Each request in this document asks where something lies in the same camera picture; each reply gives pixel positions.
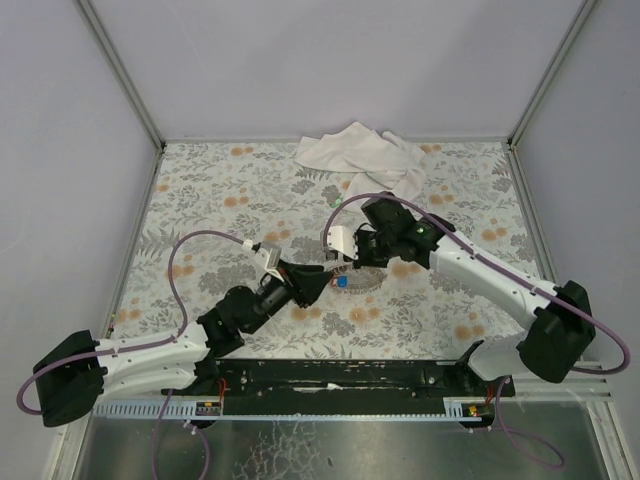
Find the blue tagged key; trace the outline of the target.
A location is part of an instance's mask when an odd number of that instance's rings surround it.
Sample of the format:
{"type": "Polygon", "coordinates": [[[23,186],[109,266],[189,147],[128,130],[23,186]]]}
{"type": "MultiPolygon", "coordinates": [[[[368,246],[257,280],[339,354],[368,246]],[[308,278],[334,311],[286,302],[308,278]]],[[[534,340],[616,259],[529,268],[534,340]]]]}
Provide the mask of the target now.
{"type": "Polygon", "coordinates": [[[348,287],[349,280],[345,275],[336,276],[332,279],[332,287],[337,289],[346,289],[348,287]]]}

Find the white disc with keyrings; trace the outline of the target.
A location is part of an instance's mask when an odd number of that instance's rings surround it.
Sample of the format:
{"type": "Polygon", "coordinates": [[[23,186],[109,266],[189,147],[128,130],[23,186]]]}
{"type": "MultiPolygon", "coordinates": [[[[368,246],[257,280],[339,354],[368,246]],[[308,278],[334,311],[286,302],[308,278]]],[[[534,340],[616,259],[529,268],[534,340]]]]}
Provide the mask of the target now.
{"type": "Polygon", "coordinates": [[[383,269],[373,267],[355,268],[351,264],[342,265],[333,269],[334,277],[345,275],[349,284],[346,289],[337,289],[341,293],[360,294],[378,289],[387,278],[387,273],[383,269]]]}

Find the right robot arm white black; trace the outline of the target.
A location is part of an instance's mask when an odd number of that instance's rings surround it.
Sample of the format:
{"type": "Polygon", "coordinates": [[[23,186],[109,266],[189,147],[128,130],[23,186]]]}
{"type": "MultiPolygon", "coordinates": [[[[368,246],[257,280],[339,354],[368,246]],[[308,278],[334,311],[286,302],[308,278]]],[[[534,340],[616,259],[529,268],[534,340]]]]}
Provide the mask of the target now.
{"type": "Polygon", "coordinates": [[[594,339],[595,328],[584,318],[588,295],[579,284],[559,287],[529,278],[472,246],[443,219],[416,219],[391,198],[371,198],[361,210],[371,228],[354,235],[356,264],[384,267],[393,258],[416,263],[463,283],[521,326],[518,334],[484,340],[467,351],[466,363],[480,378],[531,372],[560,383],[594,339]]]}

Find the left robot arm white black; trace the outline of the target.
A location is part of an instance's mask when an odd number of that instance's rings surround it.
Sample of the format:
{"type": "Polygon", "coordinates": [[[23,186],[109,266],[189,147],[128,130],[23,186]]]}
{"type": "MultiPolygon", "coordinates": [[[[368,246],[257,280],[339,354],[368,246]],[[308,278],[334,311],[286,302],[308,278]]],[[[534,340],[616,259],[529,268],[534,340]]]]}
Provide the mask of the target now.
{"type": "Polygon", "coordinates": [[[231,288],[183,330],[116,341],[87,330],[69,335],[33,368],[44,426],[69,424],[119,395],[184,390],[215,377],[216,360],[242,347],[244,335],[289,303],[311,306],[333,276],[320,265],[281,261],[257,289],[231,288]]]}

